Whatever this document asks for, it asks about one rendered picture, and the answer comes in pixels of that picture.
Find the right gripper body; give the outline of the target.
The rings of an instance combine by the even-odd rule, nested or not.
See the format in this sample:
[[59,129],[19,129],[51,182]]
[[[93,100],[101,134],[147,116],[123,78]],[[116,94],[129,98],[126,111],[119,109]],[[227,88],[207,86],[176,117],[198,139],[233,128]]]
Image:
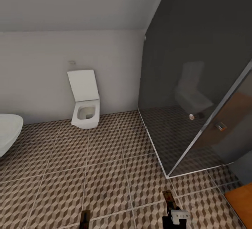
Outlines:
[[186,229],[186,219],[180,219],[180,224],[173,224],[170,216],[163,216],[163,229]]

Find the mousetrap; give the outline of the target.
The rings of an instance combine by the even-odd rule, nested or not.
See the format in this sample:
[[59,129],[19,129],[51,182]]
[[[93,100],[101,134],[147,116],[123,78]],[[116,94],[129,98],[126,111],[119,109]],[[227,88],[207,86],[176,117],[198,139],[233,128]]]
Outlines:
[[80,218],[79,229],[89,229],[91,210],[83,210]]
[[163,191],[163,195],[164,195],[165,201],[167,203],[167,206],[168,206],[170,212],[171,212],[171,210],[178,210],[179,209],[177,207],[175,200],[172,196],[172,193],[169,189]]

